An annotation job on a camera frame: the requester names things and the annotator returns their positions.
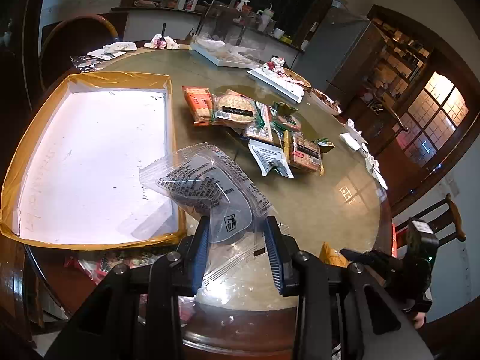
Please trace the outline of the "clear plastic snack bag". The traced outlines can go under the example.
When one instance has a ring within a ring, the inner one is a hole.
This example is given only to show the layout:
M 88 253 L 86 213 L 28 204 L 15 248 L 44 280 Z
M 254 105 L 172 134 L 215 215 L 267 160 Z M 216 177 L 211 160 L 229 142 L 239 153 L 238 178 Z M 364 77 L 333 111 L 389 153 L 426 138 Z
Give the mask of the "clear plastic snack bag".
M 230 277 L 265 253 L 265 221 L 274 214 L 273 205 L 217 146 L 201 143 L 180 149 L 140 170 L 139 180 L 198 222 L 203 216 L 210 218 L 201 288 Z

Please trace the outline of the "white silver snack packet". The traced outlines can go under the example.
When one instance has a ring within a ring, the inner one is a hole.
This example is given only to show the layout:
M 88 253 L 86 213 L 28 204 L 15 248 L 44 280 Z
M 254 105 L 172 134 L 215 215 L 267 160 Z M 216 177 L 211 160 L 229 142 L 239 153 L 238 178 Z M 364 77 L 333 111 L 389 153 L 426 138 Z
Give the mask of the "white silver snack packet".
M 256 160 L 263 177 L 266 177 L 274 170 L 282 177 L 294 178 L 282 148 L 253 139 L 249 140 L 248 148 Z

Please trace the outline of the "brown biscuit pack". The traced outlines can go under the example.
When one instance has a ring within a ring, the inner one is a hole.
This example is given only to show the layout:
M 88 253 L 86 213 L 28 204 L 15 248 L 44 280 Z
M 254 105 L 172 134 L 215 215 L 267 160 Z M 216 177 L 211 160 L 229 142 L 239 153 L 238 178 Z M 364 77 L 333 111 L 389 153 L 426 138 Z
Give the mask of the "brown biscuit pack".
M 283 133 L 283 151 L 290 167 L 301 172 L 324 174 L 318 144 L 307 140 L 301 133 L 288 130 Z

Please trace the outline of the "round cookie pack green label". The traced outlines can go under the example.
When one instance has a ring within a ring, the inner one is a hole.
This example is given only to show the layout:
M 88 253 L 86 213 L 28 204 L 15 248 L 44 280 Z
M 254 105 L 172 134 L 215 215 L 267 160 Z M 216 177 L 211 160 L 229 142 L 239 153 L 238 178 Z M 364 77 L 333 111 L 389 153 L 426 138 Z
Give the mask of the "round cookie pack green label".
M 295 117 L 297 108 L 284 102 L 274 102 L 271 108 L 272 122 L 283 131 L 299 133 L 302 129 L 300 121 Z

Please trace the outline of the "round cracker pack black label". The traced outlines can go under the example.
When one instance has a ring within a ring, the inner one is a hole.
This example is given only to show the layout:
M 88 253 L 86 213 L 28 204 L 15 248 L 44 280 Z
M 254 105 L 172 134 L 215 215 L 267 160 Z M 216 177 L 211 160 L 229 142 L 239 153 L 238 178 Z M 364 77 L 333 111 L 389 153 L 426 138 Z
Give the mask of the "round cracker pack black label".
M 256 122 L 258 111 L 249 97 L 233 90 L 214 95 L 212 98 L 212 122 L 214 125 L 224 125 L 245 129 Z

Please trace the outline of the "orange soda cracker pack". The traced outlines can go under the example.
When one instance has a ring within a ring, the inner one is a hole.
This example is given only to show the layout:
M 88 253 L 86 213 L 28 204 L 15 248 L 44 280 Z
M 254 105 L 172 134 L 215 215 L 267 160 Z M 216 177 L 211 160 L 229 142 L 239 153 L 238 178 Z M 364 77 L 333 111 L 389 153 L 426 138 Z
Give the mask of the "orange soda cracker pack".
M 182 91 L 193 116 L 193 124 L 210 125 L 212 122 L 212 94 L 209 88 L 183 86 Z

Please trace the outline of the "red striped cracker pack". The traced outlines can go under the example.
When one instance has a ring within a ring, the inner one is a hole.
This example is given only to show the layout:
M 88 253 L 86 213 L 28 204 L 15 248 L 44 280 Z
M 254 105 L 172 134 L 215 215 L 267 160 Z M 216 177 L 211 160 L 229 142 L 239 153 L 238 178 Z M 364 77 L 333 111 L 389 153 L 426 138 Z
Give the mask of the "red striped cracker pack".
M 255 102 L 255 105 L 257 110 L 256 121 L 247 127 L 243 135 L 250 139 L 272 144 L 273 135 L 269 107 L 261 102 Z

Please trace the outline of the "yellow snack packet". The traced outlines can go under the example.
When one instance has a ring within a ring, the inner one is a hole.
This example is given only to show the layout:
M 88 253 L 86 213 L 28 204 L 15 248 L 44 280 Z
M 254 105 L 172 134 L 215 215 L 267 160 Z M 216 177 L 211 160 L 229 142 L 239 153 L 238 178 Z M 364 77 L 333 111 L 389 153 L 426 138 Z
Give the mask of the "yellow snack packet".
M 324 264 L 335 267 L 347 267 L 349 264 L 349 261 L 340 252 L 331 248 L 328 242 L 322 244 L 319 259 Z

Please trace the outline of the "wooden chair right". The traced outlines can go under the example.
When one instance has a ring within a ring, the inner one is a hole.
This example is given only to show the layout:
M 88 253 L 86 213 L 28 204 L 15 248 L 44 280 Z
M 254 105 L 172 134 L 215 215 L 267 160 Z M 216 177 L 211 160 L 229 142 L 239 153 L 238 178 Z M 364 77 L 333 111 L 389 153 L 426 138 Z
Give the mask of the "wooden chair right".
M 449 233 L 447 236 L 439 240 L 439 245 L 443 246 L 448 244 L 453 240 L 458 240 L 459 242 L 466 241 L 466 234 L 463 231 L 462 218 L 459 212 L 458 206 L 452 199 L 452 195 L 448 193 L 444 199 L 430 205 L 425 210 L 421 211 L 418 214 L 414 214 L 413 217 L 408 218 L 406 221 L 402 222 L 399 225 L 394 227 L 395 230 L 395 239 L 396 239 L 396 248 L 403 247 L 407 244 L 407 229 L 408 221 L 410 219 L 418 219 L 425 221 L 425 217 L 431 214 L 433 211 L 436 211 L 442 206 L 446 206 L 447 209 L 430 221 L 427 221 L 427 224 L 430 226 L 434 234 L 441 232 L 450 225 L 454 226 L 454 231 Z

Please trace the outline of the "small green snack packet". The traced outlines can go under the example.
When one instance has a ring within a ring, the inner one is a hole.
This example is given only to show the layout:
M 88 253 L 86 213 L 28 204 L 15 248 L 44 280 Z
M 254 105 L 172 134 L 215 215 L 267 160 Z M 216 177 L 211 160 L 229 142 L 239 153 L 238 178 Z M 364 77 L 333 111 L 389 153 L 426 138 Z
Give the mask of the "small green snack packet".
M 326 154 L 335 148 L 335 144 L 328 138 L 315 139 L 313 142 L 319 146 L 319 150 L 323 154 Z

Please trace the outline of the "gold lazy susan turntable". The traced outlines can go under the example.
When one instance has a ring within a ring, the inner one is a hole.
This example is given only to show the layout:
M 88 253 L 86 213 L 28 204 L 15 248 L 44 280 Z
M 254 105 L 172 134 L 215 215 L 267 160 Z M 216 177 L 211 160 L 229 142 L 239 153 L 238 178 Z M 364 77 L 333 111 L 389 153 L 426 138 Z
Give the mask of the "gold lazy susan turntable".
M 300 103 L 287 99 L 275 89 L 270 89 L 265 85 L 221 85 L 213 89 L 213 94 L 220 96 L 226 94 L 231 89 L 239 94 L 243 94 L 253 100 L 262 102 L 266 105 L 272 106 L 275 102 L 283 102 L 291 108 L 297 109 L 295 115 L 299 117 L 302 123 L 302 133 L 307 139 L 315 140 L 322 138 L 321 130 L 319 129 L 319 116 L 316 108 L 311 102 L 308 102 L 306 97 L 302 98 Z

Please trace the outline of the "gold cardboard tray box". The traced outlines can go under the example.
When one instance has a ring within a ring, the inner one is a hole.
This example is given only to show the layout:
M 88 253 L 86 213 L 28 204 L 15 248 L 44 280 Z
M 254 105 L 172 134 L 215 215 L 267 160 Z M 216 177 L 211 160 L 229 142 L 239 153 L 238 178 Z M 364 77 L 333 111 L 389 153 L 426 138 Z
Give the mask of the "gold cardboard tray box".
M 169 76 L 67 76 L 10 162 L 1 234 L 25 245 L 81 251 L 177 242 L 185 234 L 184 212 L 139 178 L 175 149 Z

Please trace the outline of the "white tray with red items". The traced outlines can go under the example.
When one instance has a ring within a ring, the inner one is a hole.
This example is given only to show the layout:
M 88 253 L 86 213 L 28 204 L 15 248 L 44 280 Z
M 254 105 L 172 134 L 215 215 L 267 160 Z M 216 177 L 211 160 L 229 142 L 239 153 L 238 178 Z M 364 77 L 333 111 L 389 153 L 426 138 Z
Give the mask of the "white tray with red items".
M 247 74 L 294 103 L 302 102 L 304 95 L 312 90 L 309 81 L 290 70 L 283 57 L 272 56 L 261 67 L 250 69 Z

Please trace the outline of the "wooden cabinet with shelves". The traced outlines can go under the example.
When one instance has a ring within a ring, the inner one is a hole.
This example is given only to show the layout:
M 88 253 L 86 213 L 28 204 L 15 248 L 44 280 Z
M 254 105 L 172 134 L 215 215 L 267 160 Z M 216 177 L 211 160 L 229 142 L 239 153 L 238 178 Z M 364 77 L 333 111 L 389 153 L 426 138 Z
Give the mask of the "wooden cabinet with shelves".
M 355 122 L 377 157 L 410 131 L 400 118 L 400 105 L 434 47 L 422 24 L 391 9 L 374 5 L 367 19 L 327 88 L 335 92 L 343 119 Z

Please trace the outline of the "white tray with wrappers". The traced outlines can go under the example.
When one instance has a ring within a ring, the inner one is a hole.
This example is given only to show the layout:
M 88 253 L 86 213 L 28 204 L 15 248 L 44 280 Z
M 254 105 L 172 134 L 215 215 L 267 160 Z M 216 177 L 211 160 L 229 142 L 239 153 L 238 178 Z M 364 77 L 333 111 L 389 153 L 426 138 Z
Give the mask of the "white tray with wrappers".
M 217 67 L 254 69 L 264 64 L 261 51 L 255 48 L 235 46 L 207 37 L 194 38 L 190 46 Z

